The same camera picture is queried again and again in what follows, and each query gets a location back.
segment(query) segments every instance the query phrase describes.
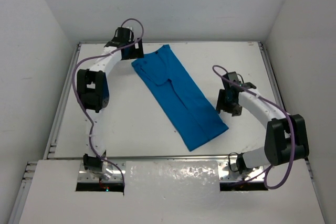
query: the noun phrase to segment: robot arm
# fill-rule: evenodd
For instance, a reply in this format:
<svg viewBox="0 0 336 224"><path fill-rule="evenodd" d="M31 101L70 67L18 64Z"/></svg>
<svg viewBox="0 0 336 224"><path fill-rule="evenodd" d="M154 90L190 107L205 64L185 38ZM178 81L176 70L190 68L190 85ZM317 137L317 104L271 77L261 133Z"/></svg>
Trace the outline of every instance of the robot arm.
<svg viewBox="0 0 336 224"><path fill-rule="evenodd" d="M134 33L131 28L119 27L114 38L109 41L103 51L106 55L117 48L134 43ZM91 142L100 156L105 156L106 147L101 134L101 118L105 107L109 103L109 88L107 76L120 60L143 58L142 40L127 49L118 50L112 55L98 59L89 69L80 69L77 72L77 93L80 101L89 116L94 121ZM89 136L91 122L86 120L86 132ZM101 160L91 149L89 138L86 138L86 153L83 157L85 168L101 170Z"/></svg>
<svg viewBox="0 0 336 224"><path fill-rule="evenodd" d="M230 72L224 78L247 89L253 89L254 96L243 89L233 86L225 81L225 89L219 91L216 110L241 115L242 108L246 108L266 129L265 146L253 151L238 154L236 165L239 173L249 172L254 167L264 165L281 165L289 162L291 144L288 121L278 108L258 99L260 95L252 83L239 81L236 72ZM300 115L289 115L295 131L295 157L294 160L309 155L306 125Z"/></svg>

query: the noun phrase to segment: purple cable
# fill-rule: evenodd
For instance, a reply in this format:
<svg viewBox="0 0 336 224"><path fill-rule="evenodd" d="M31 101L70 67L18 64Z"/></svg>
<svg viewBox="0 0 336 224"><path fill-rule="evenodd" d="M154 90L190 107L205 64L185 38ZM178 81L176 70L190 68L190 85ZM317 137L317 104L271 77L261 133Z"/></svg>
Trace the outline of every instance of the purple cable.
<svg viewBox="0 0 336 224"><path fill-rule="evenodd" d="M223 68L222 66L219 66L219 65L213 65L213 66L212 66L212 70L213 70L213 71L215 72L215 74L218 75L222 80L224 80L224 81L227 82L227 83L230 83L230 84L233 85L233 86L236 86L237 88L243 89L245 92L247 92L247 93L249 93L249 94L252 94L252 95L254 95L254 96L257 96L256 93L250 91L249 89L246 89L246 88L244 88L244 87L241 87L240 85L238 85L238 84L236 84L236 83L234 83L234 82L232 82L232 81L230 81L230 80L224 78L223 76L221 76L220 73L218 73L218 72L215 70L215 68L221 68L221 69L223 69L223 70L224 70L225 72L227 72L227 73L228 73L228 71L227 71L225 68ZM287 180L287 178L288 178L288 176L289 176L289 174L290 174L290 171L291 171L291 169L292 169L292 166L293 166L294 155L295 155L295 135L294 135L294 128L293 128L293 124L292 124L292 121L291 121L291 119L290 119L288 113L287 113L283 108L281 108L280 106L276 105L276 104L273 103L272 101L267 100L267 99L264 98L264 97L258 96L258 98L259 98L260 100L264 101L264 102L267 102L267 103L273 105L273 106L276 107L277 109L279 109L279 110L285 115L285 117L286 117L286 119L287 119L287 121L288 121L289 131L290 131L291 150L290 150L290 157L289 157L289 162L288 162L287 171L286 171L286 173L285 173L283 179L282 179L277 185L275 185L275 186L269 186L269 185L267 185L267 176L268 176L269 171L270 171L271 168L273 167L272 165L270 165L269 167L267 167L267 168L266 168L262 173L260 173L259 175L255 176L255 177L253 177L253 178L251 178L251 179L249 179L249 180L245 180L245 181L242 181L242 182L235 183L235 184L233 184L233 185L235 186L235 185L238 185L238 184L243 184L243 183L248 182L248 181L251 181L251 180L255 179L256 177L260 176L261 174L265 173L265 180L264 180L265 187L266 187L267 189L278 189L279 187L281 187L281 186L286 182L286 180Z"/></svg>
<svg viewBox="0 0 336 224"><path fill-rule="evenodd" d="M92 139L91 139L91 135L92 135L92 131L93 131L93 127L95 126L94 124L94 121L93 119L89 116L89 114L86 112L86 109L84 108L82 102L80 101L80 98L79 98L79 95L76 91L76 83L75 83L75 75L76 75L76 71L77 69L79 68L79 66L84 63L85 61L88 61L88 60L94 60L94 59L99 59L99 58L105 58L105 57L108 57L112 54L114 54L115 52L119 51L119 50L122 50L122 49L125 49L125 48L128 48L128 47L131 47L133 45L135 45L136 43L138 43L142 37L143 37L143 33L144 33L144 28L143 28L143 25L140 21L138 21L137 19L135 18L128 18L126 19L122 24L121 24L121 27L128 21L130 20L133 20L133 21L136 21L140 24L141 26L141 29L142 29L142 33L141 33L141 36L140 38L138 38L135 42L131 43L131 44L128 44L124 47L119 47L111 52L109 52L108 54L105 54L105 55L99 55L99 56L92 56L92 57L89 57L89 58L86 58L86 59L83 59L81 60L80 62L77 63L77 65L75 66L73 72L72 72L72 77L71 77L71 83L72 83L72 89L74 90L73 92L75 93L75 97L77 99L77 102L80 106L80 108L83 110L83 113L85 114L85 116L88 118L88 120L91 122L91 129L90 129L90 133L89 133L89 144L90 144L90 148L91 150L93 151L93 153L97 156L97 158L99 158L100 160L102 161L105 161L109 164L111 164L112 166L114 166L118 171L120 171L120 174L121 174L121 177L122 177L122 183L123 183L123 186L125 187L125 178L124 178L124 174L122 173L122 170L113 162L107 160L107 158L104 158L102 156L99 155L99 153L95 150L93 144L92 144Z"/></svg>

